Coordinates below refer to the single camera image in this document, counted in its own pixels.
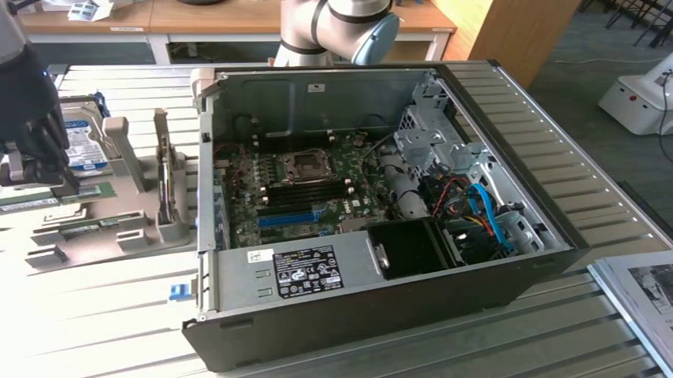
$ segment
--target slatted metal surface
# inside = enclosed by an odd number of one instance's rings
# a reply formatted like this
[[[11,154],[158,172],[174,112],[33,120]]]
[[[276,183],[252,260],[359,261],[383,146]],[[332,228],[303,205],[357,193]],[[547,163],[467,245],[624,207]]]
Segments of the slatted metal surface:
[[[670,241],[504,74],[484,62],[448,67],[594,250],[506,308],[221,376],[660,376],[583,266],[602,256],[670,249]],[[76,88],[105,94],[112,115],[130,118],[138,154],[153,154],[146,122],[152,109],[166,107],[176,149],[194,158],[188,75],[185,68],[74,67],[61,94]],[[473,135],[468,126],[465,132]],[[184,253],[31,278],[35,291],[49,293],[50,306],[37,313],[46,314],[39,329],[52,339],[29,348],[41,354],[26,365],[43,367],[41,376],[213,376],[177,331],[193,303],[164,303],[169,283],[193,273],[193,255]]]

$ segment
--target motherboard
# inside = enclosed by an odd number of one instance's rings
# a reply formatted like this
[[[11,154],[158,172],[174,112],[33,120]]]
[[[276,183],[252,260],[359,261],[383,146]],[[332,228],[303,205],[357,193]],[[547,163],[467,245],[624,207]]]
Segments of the motherboard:
[[[349,132],[216,145],[232,248],[356,231],[391,218],[389,190],[367,163],[373,139]]]

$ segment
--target green circuit board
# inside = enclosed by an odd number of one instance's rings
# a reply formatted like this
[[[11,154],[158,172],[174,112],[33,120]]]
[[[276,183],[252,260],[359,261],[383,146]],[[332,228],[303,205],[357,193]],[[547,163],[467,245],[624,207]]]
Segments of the green circuit board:
[[[280,182],[285,179],[280,156],[257,154],[250,145],[229,146],[217,152],[214,167],[222,169],[224,173],[232,248],[345,232],[347,229],[340,226],[344,222],[352,224],[351,220],[357,220],[357,224],[385,221],[385,206],[379,203],[376,194],[387,194],[388,189],[383,175],[376,172],[369,172],[369,185],[364,184],[360,165],[363,156],[371,149],[371,141],[361,138],[353,133],[336,135],[329,148],[323,149],[328,155],[332,180],[351,179],[355,192],[344,198],[311,205],[312,210],[319,212],[317,222],[281,227],[260,228],[256,213],[257,209],[266,207],[260,188],[266,185],[268,179],[273,179],[276,185],[281,185]],[[375,157],[368,156],[368,161],[373,162]]]

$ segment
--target power supply label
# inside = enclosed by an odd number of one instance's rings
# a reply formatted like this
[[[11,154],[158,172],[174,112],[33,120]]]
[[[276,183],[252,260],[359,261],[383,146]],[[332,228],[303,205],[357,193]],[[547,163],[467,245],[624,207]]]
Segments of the power supply label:
[[[332,246],[275,254],[273,267],[277,293],[284,299],[344,286]]]

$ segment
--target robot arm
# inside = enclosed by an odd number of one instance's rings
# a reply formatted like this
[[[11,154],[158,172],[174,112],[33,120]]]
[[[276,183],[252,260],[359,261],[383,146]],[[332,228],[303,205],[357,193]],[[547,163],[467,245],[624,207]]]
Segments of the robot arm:
[[[273,66],[327,65],[328,51],[356,65],[384,58],[397,35],[391,0],[283,0]]]
[[[53,82],[22,34],[15,7],[0,0],[0,186],[76,194]]]

